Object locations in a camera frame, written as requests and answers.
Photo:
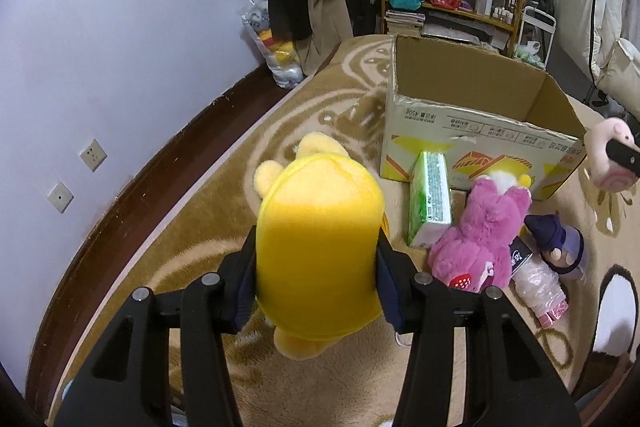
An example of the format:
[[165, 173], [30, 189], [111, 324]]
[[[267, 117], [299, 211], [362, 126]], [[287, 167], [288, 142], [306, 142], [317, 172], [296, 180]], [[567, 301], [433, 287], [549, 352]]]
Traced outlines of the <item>clear bag of toys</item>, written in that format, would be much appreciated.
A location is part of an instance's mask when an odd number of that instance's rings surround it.
[[292, 89], [304, 80], [294, 43], [273, 37], [268, 1], [250, 0], [241, 11], [242, 23], [280, 88]]

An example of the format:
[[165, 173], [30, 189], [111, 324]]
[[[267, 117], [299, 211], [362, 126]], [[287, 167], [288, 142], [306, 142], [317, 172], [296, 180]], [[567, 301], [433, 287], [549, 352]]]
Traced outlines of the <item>purple plush doll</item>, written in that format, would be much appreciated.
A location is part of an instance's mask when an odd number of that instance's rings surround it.
[[563, 225], [558, 215], [528, 215], [524, 225], [533, 236], [538, 251], [549, 268], [567, 280], [585, 280], [589, 248], [584, 234]]

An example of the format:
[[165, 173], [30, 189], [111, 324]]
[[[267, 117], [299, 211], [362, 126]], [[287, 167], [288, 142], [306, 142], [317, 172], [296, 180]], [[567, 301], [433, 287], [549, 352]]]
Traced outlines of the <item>white metal cart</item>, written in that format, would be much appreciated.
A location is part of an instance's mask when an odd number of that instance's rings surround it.
[[513, 57], [539, 69], [546, 69], [556, 29], [555, 18], [534, 6], [526, 6], [518, 28]]

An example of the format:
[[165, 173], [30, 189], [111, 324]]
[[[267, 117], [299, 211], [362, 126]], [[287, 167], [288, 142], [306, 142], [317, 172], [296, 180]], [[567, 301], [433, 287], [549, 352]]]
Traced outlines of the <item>white chair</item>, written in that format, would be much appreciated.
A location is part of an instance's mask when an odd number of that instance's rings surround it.
[[631, 31], [638, 11], [634, 0], [554, 0], [556, 40], [575, 65], [601, 91], [639, 114], [639, 36]]

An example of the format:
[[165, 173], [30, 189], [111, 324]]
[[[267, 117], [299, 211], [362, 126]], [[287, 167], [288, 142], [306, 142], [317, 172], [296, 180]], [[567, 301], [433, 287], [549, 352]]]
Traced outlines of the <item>green tissue pack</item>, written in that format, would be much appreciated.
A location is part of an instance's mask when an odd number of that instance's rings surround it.
[[408, 244], [431, 248], [452, 225], [446, 158], [421, 152], [410, 176]]

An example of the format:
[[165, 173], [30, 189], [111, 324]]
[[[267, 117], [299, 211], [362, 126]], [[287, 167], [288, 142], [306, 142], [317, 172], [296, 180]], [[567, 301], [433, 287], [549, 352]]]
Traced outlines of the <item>open cardboard box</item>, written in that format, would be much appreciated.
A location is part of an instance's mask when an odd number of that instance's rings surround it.
[[381, 176], [406, 182], [418, 156], [444, 156], [467, 190], [495, 170], [532, 180], [546, 200], [586, 157], [586, 130], [542, 69], [478, 46], [396, 36], [390, 46]]

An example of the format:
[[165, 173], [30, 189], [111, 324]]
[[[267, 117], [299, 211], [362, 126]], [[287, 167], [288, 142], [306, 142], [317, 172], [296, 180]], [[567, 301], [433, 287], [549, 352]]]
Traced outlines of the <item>lower white wall socket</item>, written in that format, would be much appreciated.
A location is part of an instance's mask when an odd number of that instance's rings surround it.
[[47, 200], [59, 213], [64, 213], [73, 199], [74, 194], [63, 182], [55, 184], [47, 195]]

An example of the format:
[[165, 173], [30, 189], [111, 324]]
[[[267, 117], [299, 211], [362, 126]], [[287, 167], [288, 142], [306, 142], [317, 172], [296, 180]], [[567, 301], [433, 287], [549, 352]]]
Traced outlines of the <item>upper white wall socket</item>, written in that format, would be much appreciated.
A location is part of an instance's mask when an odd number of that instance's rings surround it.
[[107, 158], [107, 153], [96, 139], [93, 139], [80, 153], [79, 158], [95, 172]]

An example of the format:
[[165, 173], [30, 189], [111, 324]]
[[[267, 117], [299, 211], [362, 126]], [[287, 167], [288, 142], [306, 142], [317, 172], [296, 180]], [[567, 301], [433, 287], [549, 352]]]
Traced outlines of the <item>beige hanging coat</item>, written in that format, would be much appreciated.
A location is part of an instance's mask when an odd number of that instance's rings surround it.
[[295, 43], [303, 72], [311, 75], [344, 40], [352, 38], [346, 0], [308, 0], [311, 36]]

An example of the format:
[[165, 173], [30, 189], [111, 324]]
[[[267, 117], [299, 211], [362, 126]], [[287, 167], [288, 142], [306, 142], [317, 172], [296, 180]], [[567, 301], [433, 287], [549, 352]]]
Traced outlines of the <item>stack of books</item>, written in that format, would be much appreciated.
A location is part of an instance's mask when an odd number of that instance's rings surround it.
[[390, 35], [420, 38], [426, 16], [420, 12], [387, 10], [384, 20]]

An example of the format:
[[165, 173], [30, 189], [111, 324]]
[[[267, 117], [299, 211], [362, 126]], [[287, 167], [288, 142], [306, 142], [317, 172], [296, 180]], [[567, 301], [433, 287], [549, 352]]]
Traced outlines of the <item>pink round plush toy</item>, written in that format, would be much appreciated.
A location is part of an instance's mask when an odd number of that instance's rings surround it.
[[600, 190], [620, 193], [639, 181], [639, 147], [623, 119], [606, 118], [584, 136], [588, 173]]

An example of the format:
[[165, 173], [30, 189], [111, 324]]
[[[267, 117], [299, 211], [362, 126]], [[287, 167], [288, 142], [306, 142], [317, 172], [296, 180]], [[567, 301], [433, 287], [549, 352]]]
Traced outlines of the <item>yellow plush toy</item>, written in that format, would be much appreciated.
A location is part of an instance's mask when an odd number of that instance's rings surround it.
[[313, 359], [382, 313], [375, 287], [385, 199], [374, 176], [322, 132], [254, 174], [256, 297], [285, 357]]

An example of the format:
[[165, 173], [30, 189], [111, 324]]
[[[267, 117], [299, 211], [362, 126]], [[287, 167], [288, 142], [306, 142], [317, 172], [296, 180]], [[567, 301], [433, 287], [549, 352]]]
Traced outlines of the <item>pink plastic pack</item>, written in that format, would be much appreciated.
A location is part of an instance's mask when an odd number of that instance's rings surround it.
[[514, 291], [533, 312], [542, 329], [550, 329], [568, 310], [559, 275], [516, 236], [510, 245]]

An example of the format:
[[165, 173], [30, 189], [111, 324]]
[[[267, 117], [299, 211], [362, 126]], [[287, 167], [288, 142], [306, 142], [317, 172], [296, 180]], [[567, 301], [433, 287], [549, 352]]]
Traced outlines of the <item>pink plush bear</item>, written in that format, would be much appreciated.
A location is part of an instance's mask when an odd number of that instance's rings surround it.
[[532, 205], [531, 185], [527, 174], [515, 176], [500, 170], [477, 178], [460, 219], [428, 253], [433, 277], [471, 293], [490, 285], [508, 286], [512, 275], [510, 245]]

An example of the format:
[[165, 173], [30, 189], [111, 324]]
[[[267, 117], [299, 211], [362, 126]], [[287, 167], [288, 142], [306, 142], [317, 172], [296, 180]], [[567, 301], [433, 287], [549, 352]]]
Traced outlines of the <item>white wall socket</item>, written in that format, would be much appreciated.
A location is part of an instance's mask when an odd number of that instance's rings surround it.
[[74, 194], [63, 182], [55, 184], [47, 195], [47, 200], [59, 213], [64, 213], [73, 199]]
[[80, 153], [79, 158], [95, 172], [107, 158], [107, 153], [96, 139], [93, 139]]

